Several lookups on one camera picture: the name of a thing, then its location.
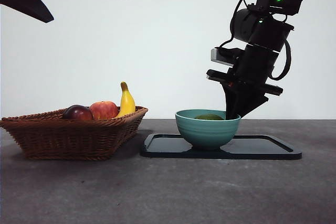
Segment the wicker basket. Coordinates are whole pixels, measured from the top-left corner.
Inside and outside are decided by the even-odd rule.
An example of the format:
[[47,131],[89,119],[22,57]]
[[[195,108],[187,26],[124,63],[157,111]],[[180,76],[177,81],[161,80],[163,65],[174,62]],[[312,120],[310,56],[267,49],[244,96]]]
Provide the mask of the wicker basket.
[[148,111],[137,106],[132,114],[110,120],[61,119],[65,109],[2,118],[3,127],[28,159],[106,160],[133,137]]

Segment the dark red apple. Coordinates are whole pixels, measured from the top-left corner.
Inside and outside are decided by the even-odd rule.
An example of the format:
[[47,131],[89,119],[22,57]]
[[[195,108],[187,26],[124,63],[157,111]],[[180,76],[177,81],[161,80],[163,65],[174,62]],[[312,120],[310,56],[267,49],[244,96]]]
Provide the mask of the dark red apple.
[[63,119],[75,119],[88,121],[93,120],[91,111],[82,105],[72,105],[63,112]]
[[89,107],[89,110],[95,120],[111,119],[118,115],[118,107],[111,101],[95,102]]

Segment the teal bowl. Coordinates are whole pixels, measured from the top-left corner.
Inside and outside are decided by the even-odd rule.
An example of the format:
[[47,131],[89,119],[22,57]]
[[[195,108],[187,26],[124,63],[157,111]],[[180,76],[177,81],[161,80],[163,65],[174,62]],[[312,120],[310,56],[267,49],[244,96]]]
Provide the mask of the teal bowl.
[[194,147],[215,150],[230,142],[238,130],[240,116],[233,120],[201,120],[198,115],[216,114],[225,119],[225,111],[182,110],[175,114],[181,136]]

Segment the banana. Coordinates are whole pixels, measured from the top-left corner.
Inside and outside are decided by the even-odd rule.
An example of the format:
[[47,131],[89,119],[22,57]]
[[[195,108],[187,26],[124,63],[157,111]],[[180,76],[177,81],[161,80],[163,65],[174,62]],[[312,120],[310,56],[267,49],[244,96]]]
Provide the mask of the banana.
[[122,95],[120,102],[120,111],[116,118],[120,118],[124,115],[135,112],[135,102],[130,91],[128,90],[126,82],[122,81],[120,83],[120,86],[122,90]]

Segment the green fruit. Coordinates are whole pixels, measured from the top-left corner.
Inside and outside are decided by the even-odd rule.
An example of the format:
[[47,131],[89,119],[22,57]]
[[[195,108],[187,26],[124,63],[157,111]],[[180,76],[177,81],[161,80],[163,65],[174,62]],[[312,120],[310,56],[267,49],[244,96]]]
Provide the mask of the green fruit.
[[224,120],[219,115],[216,114],[204,114],[204,115],[198,115],[195,117],[195,119],[202,119],[202,120]]

